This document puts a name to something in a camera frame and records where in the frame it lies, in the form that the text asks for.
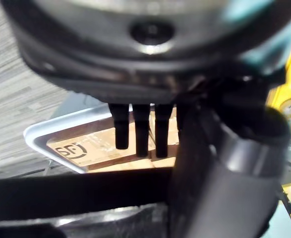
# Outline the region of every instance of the printed logo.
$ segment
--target printed logo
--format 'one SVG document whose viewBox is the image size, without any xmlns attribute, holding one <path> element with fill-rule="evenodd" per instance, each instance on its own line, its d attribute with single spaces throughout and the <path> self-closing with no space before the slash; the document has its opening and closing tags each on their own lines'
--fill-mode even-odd
<svg viewBox="0 0 291 238">
<path fill-rule="evenodd" d="M 80 144 L 72 143 L 64 147 L 55 148 L 61 155 L 68 159 L 79 159 L 87 155 L 87 150 Z"/>
</svg>

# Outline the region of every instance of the black cylindrical pin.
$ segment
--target black cylindrical pin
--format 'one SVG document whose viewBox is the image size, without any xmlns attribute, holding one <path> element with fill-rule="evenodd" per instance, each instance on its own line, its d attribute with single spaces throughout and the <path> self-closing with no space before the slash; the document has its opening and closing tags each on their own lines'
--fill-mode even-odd
<svg viewBox="0 0 291 238">
<path fill-rule="evenodd" d="M 109 104 L 116 129 L 116 148 L 129 147 L 129 104 Z"/>
<path fill-rule="evenodd" d="M 132 105 L 135 120 L 136 156 L 146 157 L 149 147 L 150 105 Z"/>
<path fill-rule="evenodd" d="M 156 157 L 166 158 L 168 155 L 169 120 L 173 105 L 155 105 L 155 143 Z"/>
</svg>

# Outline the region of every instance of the gray carpet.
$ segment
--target gray carpet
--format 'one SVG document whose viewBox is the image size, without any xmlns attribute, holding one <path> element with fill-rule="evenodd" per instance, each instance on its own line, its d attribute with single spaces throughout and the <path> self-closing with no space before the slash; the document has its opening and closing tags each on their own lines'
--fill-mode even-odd
<svg viewBox="0 0 291 238">
<path fill-rule="evenodd" d="M 0 8 L 0 178 L 43 173 L 48 161 L 28 148 L 23 131 L 49 119 L 66 94 L 25 66 Z M 68 171 L 54 164 L 51 174 Z"/>
</svg>

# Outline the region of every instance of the round hole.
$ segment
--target round hole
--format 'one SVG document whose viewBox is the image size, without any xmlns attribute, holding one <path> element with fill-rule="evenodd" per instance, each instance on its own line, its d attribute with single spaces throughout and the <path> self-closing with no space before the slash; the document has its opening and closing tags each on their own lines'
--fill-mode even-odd
<svg viewBox="0 0 291 238">
<path fill-rule="evenodd" d="M 169 41 L 173 35 L 173 26 L 166 22 L 139 22 L 131 28 L 133 39 L 147 46 L 163 44 Z"/>
</svg>

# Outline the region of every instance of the cardboard box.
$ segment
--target cardboard box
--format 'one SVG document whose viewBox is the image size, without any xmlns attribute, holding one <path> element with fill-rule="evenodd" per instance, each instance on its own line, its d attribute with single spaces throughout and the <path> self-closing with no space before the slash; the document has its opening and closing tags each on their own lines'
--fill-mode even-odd
<svg viewBox="0 0 291 238">
<path fill-rule="evenodd" d="M 150 115 L 150 134 L 155 135 L 155 114 Z M 47 146 L 60 156 L 78 166 L 88 166 L 88 172 L 108 172 L 174 165 L 178 145 L 176 111 L 170 119 L 169 157 L 157 159 L 155 156 L 155 138 L 149 136 L 149 156 L 137 158 L 135 146 L 135 125 L 129 124 L 129 148 L 116 149 L 115 129 L 112 119 L 105 119 L 76 126 L 58 133 L 47 142 Z"/>
</svg>

